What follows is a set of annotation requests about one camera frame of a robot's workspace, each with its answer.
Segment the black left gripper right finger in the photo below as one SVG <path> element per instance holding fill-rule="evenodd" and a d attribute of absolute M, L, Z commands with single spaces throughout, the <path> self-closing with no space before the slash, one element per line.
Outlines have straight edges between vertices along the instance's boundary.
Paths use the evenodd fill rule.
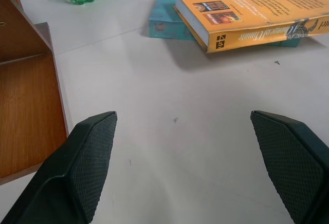
<path fill-rule="evenodd" d="M 255 110 L 268 176 L 295 224 L 329 224 L 329 147 L 303 122 Z"/>

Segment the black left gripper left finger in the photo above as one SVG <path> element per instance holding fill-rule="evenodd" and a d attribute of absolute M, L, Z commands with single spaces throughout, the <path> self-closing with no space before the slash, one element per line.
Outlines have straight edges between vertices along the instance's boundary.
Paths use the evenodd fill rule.
<path fill-rule="evenodd" d="M 0 224 L 90 224 L 108 174 L 116 124 L 114 111 L 79 122 Z"/>

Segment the brown wooden bookshelf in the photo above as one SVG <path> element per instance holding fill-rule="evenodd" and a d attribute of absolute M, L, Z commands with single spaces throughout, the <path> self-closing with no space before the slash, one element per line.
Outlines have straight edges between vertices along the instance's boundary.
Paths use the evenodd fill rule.
<path fill-rule="evenodd" d="M 49 25 L 0 0 L 0 185 L 37 171 L 67 135 Z"/>

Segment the orange paperback book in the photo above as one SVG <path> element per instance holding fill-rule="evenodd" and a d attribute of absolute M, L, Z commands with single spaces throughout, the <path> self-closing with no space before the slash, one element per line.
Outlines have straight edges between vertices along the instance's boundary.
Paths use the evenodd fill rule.
<path fill-rule="evenodd" d="M 176 0 L 207 53 L 329 33 L 329 0 Z"/>

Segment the teal hardcover book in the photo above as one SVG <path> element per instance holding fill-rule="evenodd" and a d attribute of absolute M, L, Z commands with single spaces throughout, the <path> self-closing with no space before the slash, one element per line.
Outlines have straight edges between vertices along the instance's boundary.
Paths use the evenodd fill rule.
<path fill-rule="evenodd" d="M 194 36 L 184 24 L 182 19 L 176 13 L 174 5 L 176 0 L 156 0 L 155 5 L 148 18 L 149 37 L 161 38 L 161 39 L 176 39 L 176 40 L 192 40 L 195 41 Z M 215 5 L 210 7 L 210 3 L 201 3 L 195 5 L 200 12 L 208 11 L 221 11 L 228 9 L 226 5 L 222 5 L 223 8 Z M 297 47 L 301 39 L 290 39 L 280 42 L 268 43 L 269 46 L 281 46 L 281 47 Z"/>

